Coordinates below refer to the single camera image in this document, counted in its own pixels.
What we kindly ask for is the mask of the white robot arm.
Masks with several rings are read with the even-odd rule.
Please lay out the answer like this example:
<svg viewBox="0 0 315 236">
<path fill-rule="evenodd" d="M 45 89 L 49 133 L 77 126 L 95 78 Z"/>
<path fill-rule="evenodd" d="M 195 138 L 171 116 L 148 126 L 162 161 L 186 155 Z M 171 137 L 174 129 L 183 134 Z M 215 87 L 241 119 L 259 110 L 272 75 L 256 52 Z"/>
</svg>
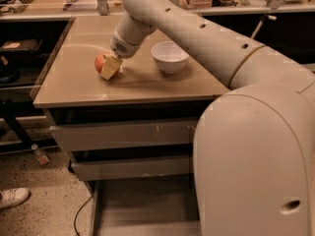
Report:
<svg viewBox="0 0 315 236">
<path fill-rule="evenodd" d="M 311 236 L 314 74 L 170 0 L 122 0 L 110 47 L 135 55 L 161 30 L 229 91 L 202 114 L 193 169 L 203 236 Z"/>
</svg>

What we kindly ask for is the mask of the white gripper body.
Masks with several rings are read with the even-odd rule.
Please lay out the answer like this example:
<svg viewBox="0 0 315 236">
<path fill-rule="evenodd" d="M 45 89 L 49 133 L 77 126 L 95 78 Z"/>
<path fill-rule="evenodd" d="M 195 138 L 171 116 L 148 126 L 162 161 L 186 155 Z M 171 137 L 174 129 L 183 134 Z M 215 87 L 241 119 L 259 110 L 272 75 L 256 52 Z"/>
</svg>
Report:
<svg viewBox="0 0 315 236">
<path fill-rule="evenodd" d="M 133 57 L 140 49 L 139 45 L 133 45 L 126 42 L 119 34 L 114 34 L 110 39 L 110 48 L 112 52 L 123 59 Z"/>
</svg>

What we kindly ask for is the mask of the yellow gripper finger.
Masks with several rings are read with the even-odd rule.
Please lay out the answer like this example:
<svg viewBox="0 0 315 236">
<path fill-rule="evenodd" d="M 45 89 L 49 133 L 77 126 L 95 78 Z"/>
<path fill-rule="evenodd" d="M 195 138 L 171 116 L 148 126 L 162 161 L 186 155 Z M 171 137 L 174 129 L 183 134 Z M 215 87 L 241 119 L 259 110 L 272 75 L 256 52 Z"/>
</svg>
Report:
<svg viewBox="0 0 315 236">
<path fill-rule="evenodd" d="M 122 60 L 112 54 L 103 55 L 101 57 L 103 62 L 100 75 L 103 79 L 110 80 L 120 69 Z"/>
</svg>

